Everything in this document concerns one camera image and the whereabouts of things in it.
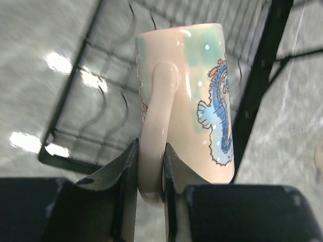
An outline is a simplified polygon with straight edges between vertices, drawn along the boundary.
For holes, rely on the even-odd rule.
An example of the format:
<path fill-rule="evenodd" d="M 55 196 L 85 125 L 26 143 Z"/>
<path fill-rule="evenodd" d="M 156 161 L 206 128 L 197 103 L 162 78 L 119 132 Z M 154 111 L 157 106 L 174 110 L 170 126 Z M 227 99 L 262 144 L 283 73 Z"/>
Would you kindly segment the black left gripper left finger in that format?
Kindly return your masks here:
<path fill-rule="evenodd" d="M 85 211 L 101 241 L 133 241 L 137 206 L 139 139 L 113 161 L 76 182 L 90 192 Z"/>

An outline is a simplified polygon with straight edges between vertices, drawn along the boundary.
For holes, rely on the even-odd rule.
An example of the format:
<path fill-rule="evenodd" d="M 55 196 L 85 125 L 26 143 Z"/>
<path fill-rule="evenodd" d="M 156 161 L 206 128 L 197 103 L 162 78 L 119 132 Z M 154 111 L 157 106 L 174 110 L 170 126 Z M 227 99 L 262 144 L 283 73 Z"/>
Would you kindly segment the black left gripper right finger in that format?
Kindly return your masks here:
<path fill-rule="evenodd" d="M 166 241 L 192 241 L 185 187 L 204 184 L 204 179 L 179 158 L 170 143 L 166 143 L 163 169 Z"/>

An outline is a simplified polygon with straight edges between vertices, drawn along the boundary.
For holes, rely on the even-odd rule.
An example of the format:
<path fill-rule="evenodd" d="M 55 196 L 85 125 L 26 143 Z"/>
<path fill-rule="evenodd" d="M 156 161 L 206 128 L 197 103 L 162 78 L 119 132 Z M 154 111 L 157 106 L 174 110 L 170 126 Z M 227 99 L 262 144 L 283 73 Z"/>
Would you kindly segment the beige dragon print mug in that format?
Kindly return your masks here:
<path fill-rule="evenodd" d="M 212 184 L 234 175 L 230 91 L 219 23 L 159 29 L 135 40 L 142 132 L 138 189 L 143 200 L 164 200 L 163 156 L 179 158 Z"/>

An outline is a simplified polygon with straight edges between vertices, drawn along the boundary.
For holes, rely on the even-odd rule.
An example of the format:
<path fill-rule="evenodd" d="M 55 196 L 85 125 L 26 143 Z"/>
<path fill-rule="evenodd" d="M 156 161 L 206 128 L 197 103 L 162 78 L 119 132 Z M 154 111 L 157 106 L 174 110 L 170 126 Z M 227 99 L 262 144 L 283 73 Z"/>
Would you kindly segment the cream mug green inside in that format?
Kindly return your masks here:
<path fill-rule="evenodd" d="M 314 151 L 314 163 L 320 172 L 323 170 L 323 151 L 322 151 L 322 144 L 317 145 Z"/>

